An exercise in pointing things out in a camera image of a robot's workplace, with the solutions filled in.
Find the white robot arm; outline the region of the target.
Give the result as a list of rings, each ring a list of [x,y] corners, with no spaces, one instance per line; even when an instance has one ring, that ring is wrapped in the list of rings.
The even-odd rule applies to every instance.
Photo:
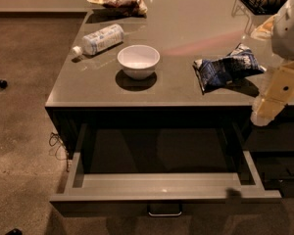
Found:
[[[268,39],[271,64],[252,105],[251,121],[266,126],[294,98],[294,0],[287,0],[279,11],[252,33]]]

